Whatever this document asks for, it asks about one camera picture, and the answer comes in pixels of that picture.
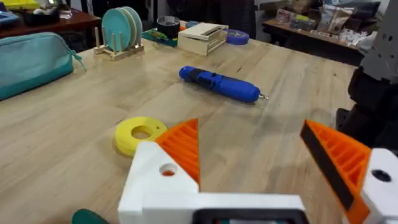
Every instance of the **table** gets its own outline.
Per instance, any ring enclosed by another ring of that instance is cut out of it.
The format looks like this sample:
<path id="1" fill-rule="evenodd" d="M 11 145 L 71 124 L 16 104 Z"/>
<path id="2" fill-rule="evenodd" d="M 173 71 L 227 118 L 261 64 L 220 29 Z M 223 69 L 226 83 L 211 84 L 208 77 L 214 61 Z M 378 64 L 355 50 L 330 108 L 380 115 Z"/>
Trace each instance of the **table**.
<path id="1" fill-rule="evenodd" d="M 263 23 L 263 26 L 264 26 L 266 32 L 270 33 L 271 35 L 275 31 L 276 32 L 278 32 L 278 31 L 286 31 L 286 32 L 288 32 L 290 34 L 304 35 L 304 36 L 307 36 L 307 37 L 311 37 L 311 38 L 314 38 L 314 39 L 322 40 L 322 41 L 329 42 L 331 44 L 339 45 L 339 46 L 342 46 L 342 47 L 346 47 L 346 48 L 349 48 L 349 49 L 353 49 L 353 50 L 357 50 L 358 49 L 357 46 L 353 46 L 353 45 L 349 46 L 346 43 L 341 42 L 339 40 L 336 40 L 336 39 L 334 39 L 332 37 L 324 37 L 324 36 L 321 36 L 321 35 L 312 34 L 310 31 L 307 31 L 307 30 L 298 30 L 298 29 L 290 28 L 290 26 L 288 24 L 281 24 L 275 19 L 270 19 L 268 21 L 265 21 Z"/>
<path id="2" fill-rule="evenodd" d="M 80 53 L 88 71 L 0 102 L 0 217 L 4 223 L 69 223 L 89 208 L 118 223 L 131 159 L 115 152 L 124 119 L 150 116 L 168 127 L 199 122 L 204 192 L 299 194 L 312 223 L 341 223 L 329 186 L 299 132 L 304 119 L 334 126 L 351 108 L 354 67 L 250 40 L 207 57 L 142 40 L 120 61 Z M 185 65 L 255 83 L 269 100 L 248 105 L 184 83 Z"/>
<path id="3" fill-rule="evenodd" d="M 33 34 L 38 32 L 84 30 L 89 27 L 100 26 L 101 24 L 101 19 L 99 17 L 89 15 L 77 9 L 71 9 L 71 11 L 72 17 L 70 19 L 60 19 L 60 21 L 57 23 L 44 26 L 26 26 L 21 18 L 21 21 L 18 25 L 6 29 L 0 29 L 0 38 Z"/>

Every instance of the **wooden box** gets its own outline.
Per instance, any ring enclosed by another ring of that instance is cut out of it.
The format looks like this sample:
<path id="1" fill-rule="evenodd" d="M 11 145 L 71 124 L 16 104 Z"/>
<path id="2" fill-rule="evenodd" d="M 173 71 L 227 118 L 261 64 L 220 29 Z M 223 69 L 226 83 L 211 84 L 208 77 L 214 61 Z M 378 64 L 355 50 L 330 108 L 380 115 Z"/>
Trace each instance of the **wooden box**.
<path id="1" fill-rule="evenodd" d="M 178 48 L 200 55 L 208 55 L 226 42 L 228 26 L 200 23 L 178 33 Z"/>

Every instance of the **wooden stand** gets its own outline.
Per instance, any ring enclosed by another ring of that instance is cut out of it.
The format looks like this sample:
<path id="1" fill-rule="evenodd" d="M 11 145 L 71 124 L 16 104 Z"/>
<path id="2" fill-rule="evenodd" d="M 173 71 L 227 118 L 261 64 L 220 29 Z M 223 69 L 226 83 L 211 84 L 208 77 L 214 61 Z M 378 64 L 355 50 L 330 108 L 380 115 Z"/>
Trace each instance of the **wooden stand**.
<path id="1" fill-rule="evenodd" d="M 123 50 L 123 36 L 122 33 L 119 33 L 119 43 L 120 43 L 120 51 L 116 50 L 116 36 L 115 34 L 112 34 L 112 46 L 113 50 L 108 47 L 108 43 L 106 43 L 105 39 L 105 29 L 102 28 L 102 39 L 104 44 L 100 45 L 100 35 L 98 33 L 98 27 L 95 27 L 95 42 L 96 42 L 96 47 L 94 48 L 94 54 L 102 54 L 102 53 L 107 53 L 110 55 L 111 60 L 120 60 L 125 57 L 129 57 L 135 53 L 141 52 L 144 50 L 144 46 L 141 44 L 141 41 L 139 41 L 138 44 L 135 46 L 130 46 L 126 49 Z"/>

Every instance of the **blue screwdriver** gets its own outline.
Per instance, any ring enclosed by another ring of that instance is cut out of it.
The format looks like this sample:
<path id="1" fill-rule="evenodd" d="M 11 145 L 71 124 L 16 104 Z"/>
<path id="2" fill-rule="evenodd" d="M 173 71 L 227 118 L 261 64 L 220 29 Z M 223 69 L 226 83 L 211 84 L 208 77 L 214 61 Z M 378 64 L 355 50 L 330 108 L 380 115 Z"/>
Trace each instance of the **blue screwdriver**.
<path id="1" fill-rule="evenodd" d="M 196 83 L 204 88 L 240 100 L 246 103 L 253 103 L 260 99 L 267 99 L 261 94 L 260 89 L 252 83 L 226 77 L 217 73 L 209 72 L 191 66 L 185 66 L 180 70 L 180 77 L 186 82 Z"/>

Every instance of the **black tape roll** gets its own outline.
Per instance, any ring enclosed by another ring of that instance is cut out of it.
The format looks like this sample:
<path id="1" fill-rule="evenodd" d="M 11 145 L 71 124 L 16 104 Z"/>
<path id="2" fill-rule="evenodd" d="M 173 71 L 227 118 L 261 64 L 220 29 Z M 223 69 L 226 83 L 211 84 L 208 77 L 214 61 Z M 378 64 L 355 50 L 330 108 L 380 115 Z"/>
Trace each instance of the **black tape roll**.
<path id="1" fill-rule="evenodd" d="M 168 38 L 178 37 L 180 31 L 180 19 L 174 16 L 162 16 L 156 20 L 157 30 Z"/>

